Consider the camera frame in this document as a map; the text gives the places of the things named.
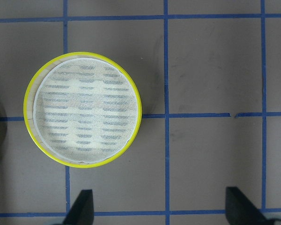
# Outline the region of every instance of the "black object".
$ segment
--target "black object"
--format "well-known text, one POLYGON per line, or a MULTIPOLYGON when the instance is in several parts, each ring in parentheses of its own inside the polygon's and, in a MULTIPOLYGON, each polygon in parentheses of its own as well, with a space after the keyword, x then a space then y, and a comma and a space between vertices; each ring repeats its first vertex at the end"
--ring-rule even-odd
POLYGON ((94 221, 93 191, 82 190, 67 217, 60 225, 92 225, 94 221))
POLYGON ((226 188, 226 219, 230 225, 281 225, 281 219, 266 219, 237 188, 226 188))

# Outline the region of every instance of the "round cloth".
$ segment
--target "round cloth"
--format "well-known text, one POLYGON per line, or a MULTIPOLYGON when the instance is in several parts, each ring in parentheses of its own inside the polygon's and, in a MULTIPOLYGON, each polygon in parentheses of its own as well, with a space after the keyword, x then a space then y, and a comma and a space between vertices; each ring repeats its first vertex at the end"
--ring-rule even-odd
POLYGON ((136 127, 138 106, 126 77, 92 58, 57 65, 39 86, 33 105, 44 144, 73 162, 96 163, 119 152, 136 127))

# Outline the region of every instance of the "tiled floor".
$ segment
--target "tiled floor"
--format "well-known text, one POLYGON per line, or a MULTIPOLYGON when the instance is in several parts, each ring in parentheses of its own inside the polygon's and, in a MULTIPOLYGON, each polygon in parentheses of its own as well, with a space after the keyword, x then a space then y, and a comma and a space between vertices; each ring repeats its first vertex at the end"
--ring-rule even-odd
POLYGON ((81 189, 96 225, 227 225, 226 186, 281 216, 281 0, 0 1, 0 225, 60 221, 81 189), (142 99, 134 143, 92 169, 48 158, 22 115, 34 73, 75 51, 142 99))

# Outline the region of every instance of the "blue grid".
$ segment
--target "blue grid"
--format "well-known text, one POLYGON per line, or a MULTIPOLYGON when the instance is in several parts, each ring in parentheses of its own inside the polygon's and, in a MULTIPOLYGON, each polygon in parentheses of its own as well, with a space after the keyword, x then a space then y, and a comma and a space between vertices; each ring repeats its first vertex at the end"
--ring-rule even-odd
MULTIPOLYGON (((0 23, 16 22, 63 22, 63 52, 67 53, 68 21, 109 21, 109 20, 164 20, 164 104, 165 114, 143 114, 143 119, 163 118, 165 120, 165 211, 113 211, 95 212, 95 216, 160 216, 166 217, 166 225, 170 224, 170 215, 205 215, 224 214, 225 210, 170 210, 170 118, 231 117, 230 113, 170 113, 169 111, 169 74, 168 74, 168 20, 172 19, 216 19, 216 18, 260 18, 261 19, 261 55, 262 55, 262 112, 242 112, 238 117, 262 117, 262 212, 281 212, 281 208, 266 208, 266 118, 281 116, 281 112, 266 111, 266 18, 281 18, 281 14, 266 14, 265 0, 260 0, 260 14, 199 14, 169 15, 168 0, 164 0, 163 15, 132 16, 68 16, 67 0, 63 0, 62 17, 11 18, 0 19, 0 23)), ((24 121, 23 117, 0 117, 0 121, 24 121)), ((70 210, 70 168, 66 166, 66 212, 48 213, 0 213, 4 217, 64 217, 70 210)))

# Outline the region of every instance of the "round container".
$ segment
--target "round container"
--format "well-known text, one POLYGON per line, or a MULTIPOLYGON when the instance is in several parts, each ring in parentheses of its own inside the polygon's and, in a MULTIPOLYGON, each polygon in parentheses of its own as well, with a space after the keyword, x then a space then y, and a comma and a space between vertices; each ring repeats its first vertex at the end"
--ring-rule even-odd
POLYGON ((122 155, 141 123, 141 100, 128 73, 95 53, 52 59, 30 81, 24 120, 35 144, 64 165, 90 168, 122 155))

